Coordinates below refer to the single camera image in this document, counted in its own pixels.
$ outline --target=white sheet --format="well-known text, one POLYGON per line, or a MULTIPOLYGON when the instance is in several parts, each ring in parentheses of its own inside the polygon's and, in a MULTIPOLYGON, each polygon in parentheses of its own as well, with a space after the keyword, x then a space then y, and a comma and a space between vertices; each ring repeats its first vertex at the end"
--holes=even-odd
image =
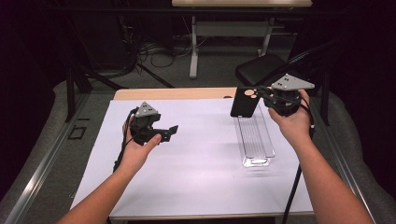
MULTIPOLYGON (((121 126, 143 101, 112 101, 106 112, 72 207, 112 173, 120 153, 121 126)), ((111 213, 112 217, 282 214, 298 167, 297 157, 263 108, 275 158, 268 167, 245 168, 230 117, 233 99, 149 100, 161 120, 178 125, 171 141, 150 153, 111 213)), ((291 212, 312 212, 302 177, 291 212)))

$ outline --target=dark curtain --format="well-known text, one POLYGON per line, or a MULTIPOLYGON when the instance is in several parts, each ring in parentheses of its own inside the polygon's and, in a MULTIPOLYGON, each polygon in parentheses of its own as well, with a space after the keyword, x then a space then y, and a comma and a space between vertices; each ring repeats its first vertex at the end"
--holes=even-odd
POLYGON ((348 10, 341 20, 306 20, 292 55, 332 38, 341 53, 331 70, 331 91, 345 103, 376 181, 396 198, 396 15, 385 1, 316 0, 313 7, 348 10))
POLYGON ((59 46, 34 1, 0 3, 0 198, 12 185, 53 105, 53 87, 64 80, 59 46))

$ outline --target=transparent container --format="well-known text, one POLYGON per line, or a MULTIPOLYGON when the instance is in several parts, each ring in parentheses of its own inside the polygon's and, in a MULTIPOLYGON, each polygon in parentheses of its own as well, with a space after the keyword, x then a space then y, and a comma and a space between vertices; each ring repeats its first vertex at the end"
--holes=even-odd
POLYGON ((268 166, 275 152, 260 104, 251 118, 234 118, 234 122, 243 165, 268 166))

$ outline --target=table leg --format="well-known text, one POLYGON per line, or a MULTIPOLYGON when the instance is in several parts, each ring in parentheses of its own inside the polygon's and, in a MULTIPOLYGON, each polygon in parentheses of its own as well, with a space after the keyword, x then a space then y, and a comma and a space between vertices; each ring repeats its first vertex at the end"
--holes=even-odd
POLYGON ((271 18, 268 21, 268 27, 265 30, 265 36, 264 36, 264 40, 262 42, 262 48, 258 50, 259 57, 264 56, 267 53, 268 45, 270 43, 271 34, 273 31, 274 21, 275 21, 274 18, 271 18))
POLYGON ((198 49, 197 49, 197 32, 196 32, 196 20, 192 17, 191 23, 191 65, 190 65, 190 78, 197 78, 197 67, 198 67, 198 49))

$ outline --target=black phone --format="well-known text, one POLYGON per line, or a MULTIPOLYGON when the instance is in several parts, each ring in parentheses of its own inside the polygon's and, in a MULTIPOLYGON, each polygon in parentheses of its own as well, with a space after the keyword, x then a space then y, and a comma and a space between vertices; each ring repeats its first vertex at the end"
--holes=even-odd
POLYGON ((251 118, 260 100, 254 87, 237 87, 231 108, 231 117, 251 118))

